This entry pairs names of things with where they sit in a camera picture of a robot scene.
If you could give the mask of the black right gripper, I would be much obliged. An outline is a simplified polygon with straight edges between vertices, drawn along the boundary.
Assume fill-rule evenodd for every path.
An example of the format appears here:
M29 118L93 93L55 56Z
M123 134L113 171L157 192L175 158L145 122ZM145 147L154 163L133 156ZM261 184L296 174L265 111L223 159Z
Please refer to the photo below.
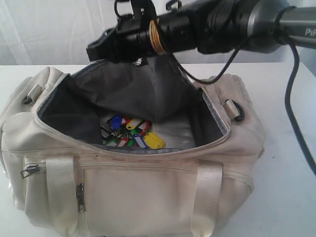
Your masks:
M120 14L119 4L114 1L117 25L107 29L95 41L88 44L86 52L90 62L108 60L111 62L133 62L143 57L155 57L150 39L150 23L156 17L156 9L151 0L129 0L132 13Z

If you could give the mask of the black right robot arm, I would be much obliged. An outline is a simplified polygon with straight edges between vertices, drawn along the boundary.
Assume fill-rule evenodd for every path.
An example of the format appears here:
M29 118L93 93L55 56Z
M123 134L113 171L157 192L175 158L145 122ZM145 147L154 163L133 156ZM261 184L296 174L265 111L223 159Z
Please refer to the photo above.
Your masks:
M118 14L117 25L87 46L90 61L133 62L196 49L201 54L240 48L271 53L285 44L315 48L316 10L285 0L197 0L166 4L157 15L150 0L131 1L131 14Z

